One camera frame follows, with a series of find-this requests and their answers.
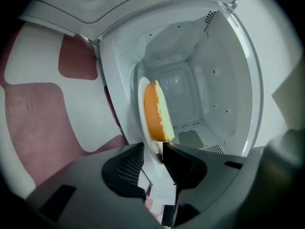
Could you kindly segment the clear glass plate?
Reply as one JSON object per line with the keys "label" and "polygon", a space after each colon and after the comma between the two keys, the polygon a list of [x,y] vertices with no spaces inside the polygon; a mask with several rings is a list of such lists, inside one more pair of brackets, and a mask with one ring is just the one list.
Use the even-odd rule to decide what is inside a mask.
{"label": "clear glass plate", "polygon": [[138,85],[139,81],[142,77],[145,76],[144,64],[142,62],[138,62],[135,64],[132,73],[131,73],[131,102],[133,107],[133,113],[136,121],[137,128],[140,133],[140,137],[142,141],[144,140],[143,130],[141,126],[141,120],[139,115],[139,107],[138,107]]}

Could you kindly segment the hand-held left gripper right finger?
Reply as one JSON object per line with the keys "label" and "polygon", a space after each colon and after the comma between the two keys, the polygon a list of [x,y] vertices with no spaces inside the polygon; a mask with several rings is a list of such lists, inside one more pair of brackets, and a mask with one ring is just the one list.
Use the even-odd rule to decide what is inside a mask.
{"label": "hand-held left gripper right finger", "polygon": [[163,163],[177,188],[173,229],[238,229],[263,151],[241,157],[164,143]]}

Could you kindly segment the red white checkered tablecloth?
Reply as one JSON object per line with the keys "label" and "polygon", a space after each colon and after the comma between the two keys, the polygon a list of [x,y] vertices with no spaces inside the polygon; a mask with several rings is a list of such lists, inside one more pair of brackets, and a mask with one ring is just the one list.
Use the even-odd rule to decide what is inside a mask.
{"label": "red white checkered tablecloth", "polygon": [[0,52],[0,173],[26,198],[81,157],[126,145],[87,39],[17,21]]}

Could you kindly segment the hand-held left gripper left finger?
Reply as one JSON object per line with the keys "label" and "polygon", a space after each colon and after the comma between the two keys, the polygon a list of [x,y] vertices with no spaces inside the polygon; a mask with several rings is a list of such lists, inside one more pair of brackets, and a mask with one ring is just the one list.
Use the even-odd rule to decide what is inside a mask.
{"label": "hand-held left gripper left finger", "polygon": [[41,183],[27,202],[60,229],[162,229],[132,178],[143,166],[143,143],[71,162]]}

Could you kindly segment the white microwave oven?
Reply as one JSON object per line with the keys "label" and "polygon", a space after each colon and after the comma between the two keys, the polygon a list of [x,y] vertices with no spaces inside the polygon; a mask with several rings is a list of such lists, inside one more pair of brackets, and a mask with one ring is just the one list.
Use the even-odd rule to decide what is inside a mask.
{"label": "white microwave oven", "polygon": [[141,140],[131,102],[131,73],[144,64],[158,81],[175,142],[246,156],[261,121],[262,83],[237,0],[31,0],[20,19],[100,49],[110,98],[128,142]]}

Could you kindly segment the orange-crusted bread bun half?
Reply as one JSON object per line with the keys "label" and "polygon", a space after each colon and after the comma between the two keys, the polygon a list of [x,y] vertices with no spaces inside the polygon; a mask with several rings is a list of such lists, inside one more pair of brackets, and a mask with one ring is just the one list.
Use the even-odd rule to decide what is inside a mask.
{"label": "orange-crusted bread bun half", "polygon": [[152,140],[170,142],[175,138],[164,93],[158,81],[149,83],[144,91],[144,110]]}

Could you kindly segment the white round plate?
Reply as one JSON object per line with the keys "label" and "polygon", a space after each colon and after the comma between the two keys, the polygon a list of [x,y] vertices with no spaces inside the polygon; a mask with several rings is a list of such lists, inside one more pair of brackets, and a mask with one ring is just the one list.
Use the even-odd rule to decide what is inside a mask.
{"label": "white round plate", "polygon": [[144,135],[144,144],[148,148],[150,154],[154,158],[154,160],[158,164],[163,163],[163,143],[166,142],[158,142],[152,140],[146,118],[145,118],[145,110],[144,110],[144,91],[145,87],[151,83],[146,77],[142,77],[139,81],[138,85],[138,107],[139,107],[139,115],[140,115],[140,120],[141,120],[141,126],[143,130],[143,135]]}

